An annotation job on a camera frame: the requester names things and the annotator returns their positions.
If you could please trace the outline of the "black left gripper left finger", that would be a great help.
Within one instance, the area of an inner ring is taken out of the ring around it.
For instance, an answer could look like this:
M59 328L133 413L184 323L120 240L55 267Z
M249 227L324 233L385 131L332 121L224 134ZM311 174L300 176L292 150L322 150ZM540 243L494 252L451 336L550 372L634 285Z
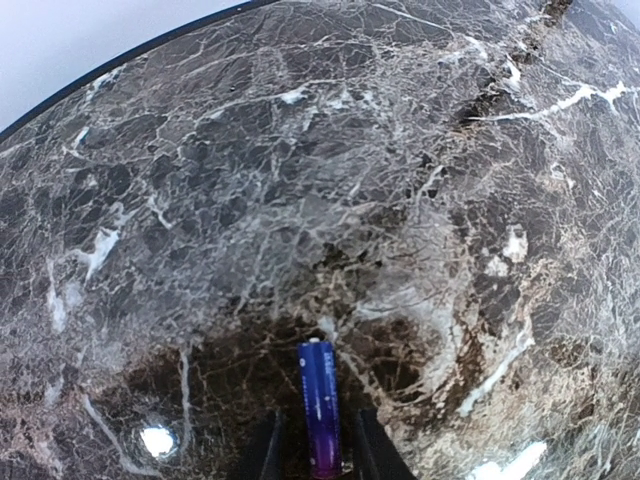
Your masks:
M239 461L240 479L273 480L283 477L281 450L284 432L282 412L269 412L257 425Z

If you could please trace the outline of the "blue AAA battery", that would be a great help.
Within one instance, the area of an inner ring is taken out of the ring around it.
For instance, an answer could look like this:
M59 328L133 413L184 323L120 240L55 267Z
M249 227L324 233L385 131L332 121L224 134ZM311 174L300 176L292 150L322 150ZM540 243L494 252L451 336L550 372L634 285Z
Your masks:
M307 425L311 476L342 474L341 431L336 367L332 345L310 338L297 347Z

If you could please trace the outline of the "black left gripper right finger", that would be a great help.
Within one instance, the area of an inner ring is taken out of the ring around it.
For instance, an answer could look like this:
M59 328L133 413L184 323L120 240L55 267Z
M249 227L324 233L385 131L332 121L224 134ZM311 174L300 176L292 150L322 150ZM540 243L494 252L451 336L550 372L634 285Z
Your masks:
M355 479L415 480L375 409L360 409L355 415L353 457Z

